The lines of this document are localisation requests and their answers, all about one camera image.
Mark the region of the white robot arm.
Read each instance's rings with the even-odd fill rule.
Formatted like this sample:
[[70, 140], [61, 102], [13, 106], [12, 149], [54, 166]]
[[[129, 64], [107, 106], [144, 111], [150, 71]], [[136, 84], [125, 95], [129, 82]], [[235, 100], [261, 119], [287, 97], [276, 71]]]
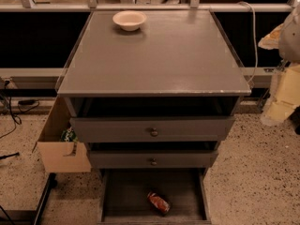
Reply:
[[279, 56], [290, 65], [273, 74], [270, 98], [267, 99], [261, 121], [267, 126], [283, 123], [300, 106], [300, 5], [284, 23], [273, 29], [259, 42], [266, 50], [278, 49]]

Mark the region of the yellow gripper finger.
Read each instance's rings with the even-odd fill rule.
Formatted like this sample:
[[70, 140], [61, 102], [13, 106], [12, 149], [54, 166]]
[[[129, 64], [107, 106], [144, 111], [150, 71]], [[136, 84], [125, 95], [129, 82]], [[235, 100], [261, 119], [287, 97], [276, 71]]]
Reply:
[[300, 65], [290, 65], [273, 74], [270, 98], [262, 109], [261, 122], [277, 126], [288, 119], [300, 106]]

